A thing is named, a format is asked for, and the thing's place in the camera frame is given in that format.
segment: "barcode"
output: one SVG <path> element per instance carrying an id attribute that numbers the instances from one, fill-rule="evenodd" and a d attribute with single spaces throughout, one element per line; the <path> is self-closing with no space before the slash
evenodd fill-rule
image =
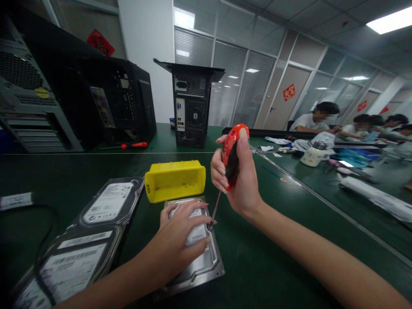
<path id="1" fill-rule="evenodd" d="M 106 233 L 101 233 L 101 234 L 96 234 L 96 235 L 89 236 L 89 237 L 76 238 L 76 239 L 70 240 L 67 243 L 66 247 L 70 247 L 70 246 L 77 245 L 77 244 L 84 243 L 84 242 L 91 242 L 95 240 L 96 238 L 101 238 L 101 237 L 104 237 L 105 235 Z"/>
<path id="2" fill-rule="evenodd" d="M 80 259 L 80 258 L 85 258 L 89 255 L 96 254 L 96 252 L 97 252 L 97 250 L 92 250 L 92 251 L 87 251 L 87 252 L 80 253 L 80 254 L 71 255 L 69 257 L 63 257 L 63 258 L 55 260 L 53 265 L 61 264 L 61 263 L 64 263 L 64 262 L 70 262 L 72 260 L 77 260 L 77 259 Z"/>

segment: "yellow plastic tray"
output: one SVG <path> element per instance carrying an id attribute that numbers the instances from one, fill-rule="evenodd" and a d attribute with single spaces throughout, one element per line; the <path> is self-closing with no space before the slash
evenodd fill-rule
<path id="1" fill-rule="evenodd" d="M 198 160 L 152 164 L 145 174 L 151 203 L 202 194 L 205 182 L 206 169 Z"/>

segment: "computer case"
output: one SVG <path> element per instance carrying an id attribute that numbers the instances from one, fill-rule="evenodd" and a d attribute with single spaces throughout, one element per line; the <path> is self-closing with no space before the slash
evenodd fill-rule
<path id="1" fill-rule="evenodd" d="M 0 17 L 0 125 L 28 152 L 84 151 L 102 142 L 77 66 L 101 52 L 19 6 Z"/>
<path id="2" fill-rule="evenodd" d="M 222 78 L 224 69 L 153 61 L 172 73 L 176 144 L 204 148 L 212 82 Z"/>
<path id="3" fill-rule="evenodd" d="M 156 133 L 150 75 L 128 60 L 88 58 L 80 70 L 103 124 L 106 143 L 149 143 Z"/>

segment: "white container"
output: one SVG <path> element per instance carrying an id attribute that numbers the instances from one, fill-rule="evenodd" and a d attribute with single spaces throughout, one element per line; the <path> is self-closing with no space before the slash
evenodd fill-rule
<path id="1" fill-rule="evenodd" d="M 312 147 L 310 147 L 300 161 L 310 167 L 316 167 L 325 155 L 324 149 L 327 145 L 324 142 L 315 142 Z"/>

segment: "red decoration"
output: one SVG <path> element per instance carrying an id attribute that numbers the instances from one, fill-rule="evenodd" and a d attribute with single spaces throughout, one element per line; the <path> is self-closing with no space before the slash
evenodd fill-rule
<path id="1" fill-rule="evenodd" d="M 91 33 L 86 42 L 100 50 L 106 56 L 111 56 L 115 52 L 113 46 L 111 46 L 104 36 L 102 36 L 96 29 Z"/>
<path id="2" fill-rule="evenodd" d="M 387 106 L 385 106 L 383 108 L 383 110 L 380 112 L 380 114 L 383 114 L 384 112 L 388 112 L 388 111 L 389 111 L 389 108 Z"/>
<path id="3" fill-rule="evenodd" d="M 359 104 L 357 107 L 357 111 L 360 112 L 361 110 L 365 109 L 366 105 L 368 105 L 368 100 L 363 101 L 361 104 Z"/>
<path id="4" fill-rule="evenodd" d="M 296 94 L 294 85 L 295 84 L 290 85 L 285 91 L 283 91 L 283 97 L 285 98 L 285 102 Z"/>

